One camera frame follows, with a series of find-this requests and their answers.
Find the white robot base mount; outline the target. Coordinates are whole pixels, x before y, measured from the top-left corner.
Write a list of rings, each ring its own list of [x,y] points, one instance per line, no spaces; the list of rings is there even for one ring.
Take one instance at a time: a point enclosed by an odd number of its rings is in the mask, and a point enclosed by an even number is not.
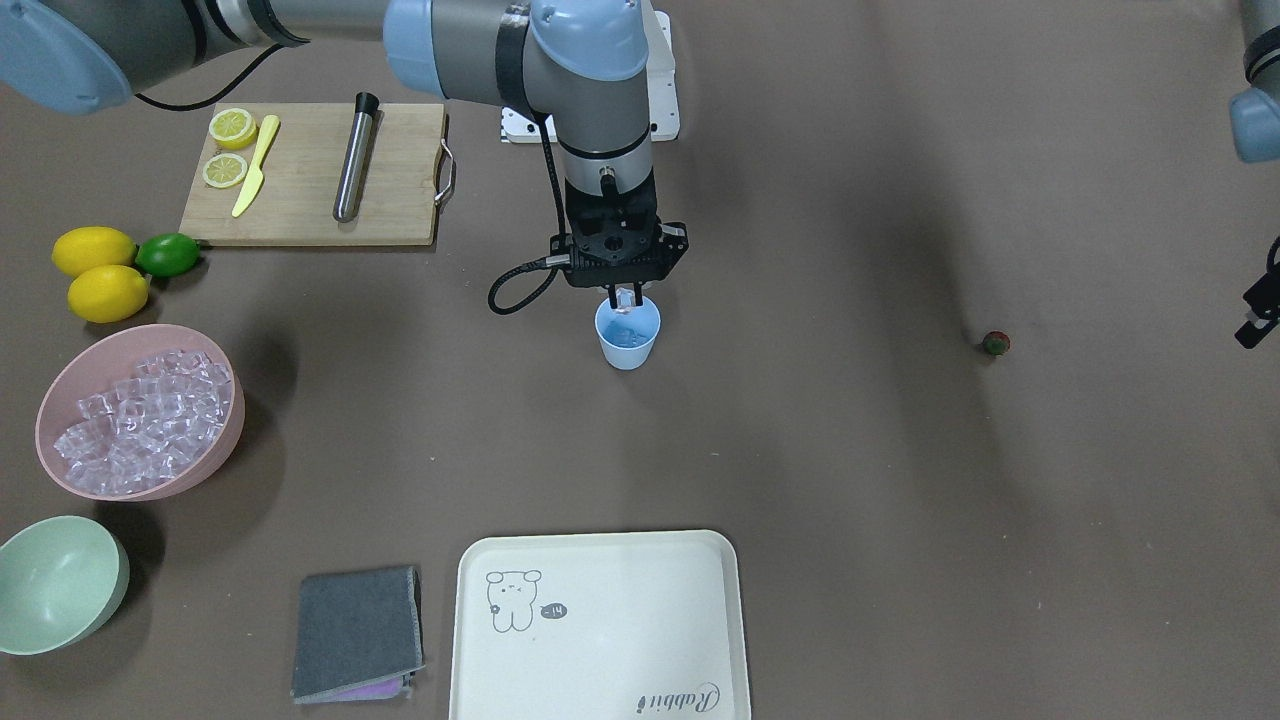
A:
[[[672,23],[669,15],[657,10],[652,1],[640,1],[640,4],[649,50],[646,83],[650,136],[654,142],[669,142],[678,137],[681,128]],[[521,117],[509,108],[503,108],[500,110],[499,140],[503,143],[535,143],[539,141],[539,131],[529,118]]]

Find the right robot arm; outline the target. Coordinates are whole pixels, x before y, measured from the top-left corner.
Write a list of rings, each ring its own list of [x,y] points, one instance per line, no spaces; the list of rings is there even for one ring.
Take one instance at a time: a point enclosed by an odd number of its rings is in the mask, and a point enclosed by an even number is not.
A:
[[[68,115],[207,60],[320,38],[378,41],[397,79],[508,108],[559,145],[559,232],[526,272],[641,306],[686,249],[657,215],[646,1],[5,1],[3,82]]]

